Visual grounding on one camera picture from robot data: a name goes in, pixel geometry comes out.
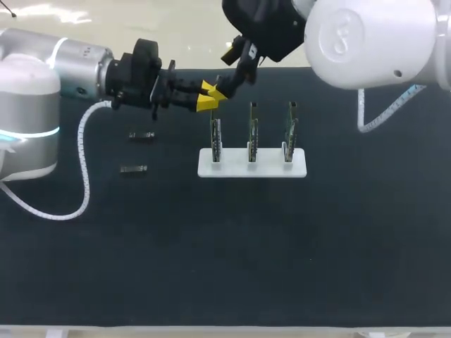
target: white spiral cable wrap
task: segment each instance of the white spiral cable wrap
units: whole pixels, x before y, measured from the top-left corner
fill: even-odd
[[[370,132],[382,125],[391,115],[401,109],[408,101],[413,99],[426,86],[414,84],[403,95],[401,95],[395,102],[384,110],[377,118],[365,125],[365,89],[359,89],[357,95],[357,127],[360,132]]]
[[[80,124],[78,125],[78,136],[77,136],[77,146],[78,146],[78,158],[80,159],[80,167],[82,171],[83,185],[85,186],[85,195],[83,197],[83,202],[81,207],[78,210],[70,213],[68,215],[50,215],[49,213],[43,213],[30,205],[26,204],[22,201],[16,194],[14,194],[3,182],[0,182],[0,189],[2,189],[8,196],[11,197],[13,201],[15,201],[19,206],[24,208],[26,211],[32,213],[35,216],[45,218],[47,220],[72,220],[82,215],[89,204],[90,190],[89,190],[89,176],[87,172],[86,166],[86,158],[85,158],[85,146],[84,146],[84,134],[85,134],[85,126],[89,119],[89,117],[93,114],[93,112],[97,111],[100,108],[111,108],[110,101],[103,101],[93,104],[83,115]]]

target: black table surface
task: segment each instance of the black table surface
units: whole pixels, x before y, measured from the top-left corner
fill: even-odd
[[[180,71],[214,81],[218,70]],[[367,91],[367,117],[403,87]],[[92,201],[76,220],[0,203],[2,325],[451,326],[450,94],[428,88],[369,134],[357,92],[310,69],[261,69],[221,106],[223,145],[245,146],[259,103],[259,146],[283,140],[299,104],[304,179],[206,179],[209,114],[101,110],[85,135]],[[82,200],[78,122],[64,100],[56,171],[9,187],[34,207]],[[128,142],[155,131],[154,145]],[[147,164],[141,180],[120,165]]]

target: black cable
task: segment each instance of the black cable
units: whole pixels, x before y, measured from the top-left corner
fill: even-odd
[[[8,10],[9,13],[11,13],[11,16],[12,16],[13,18],[17,18],[17,15],[16,15],[15,13],[13,13],[13,11],[12,11],[11,9],[9,9],[9,7],[8,7],[7,5],[5,5],[5,3],[4,3],[2,0],[0,0],[0,4],[2,4],[3,7],[6,8],[6,9]]]

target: white acrylic base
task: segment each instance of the white acrylic base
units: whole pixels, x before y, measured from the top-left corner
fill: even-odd
[[[199,153],[200,177],[267,177],[293,178],[307,176],[304,149],[296,148],[291,163],[285,162],[283,145],[280,148],[259,148],[257,161],[248,161],[247,148],[222,148],[221,161],[212,161],[211,148]]]

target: electronic connector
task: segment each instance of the electronic connector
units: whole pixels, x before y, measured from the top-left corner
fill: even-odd
[[[298,119],[296,116],[297,104],[290,102],[288,110],[287,125],[285,126],[285,143],[283,150],[285,152],[285,162],[292,162],[293,154],[295,153]]]
[[[221,160],[221,119],[216,117],[214,109],[210,112],[210,131],[211,131],[211,153],[213,162]]]
[[[249,162],[257,161],[257,149],[259,147],[259,119],[257,118],[257,103],[251,102],[249,119]]]

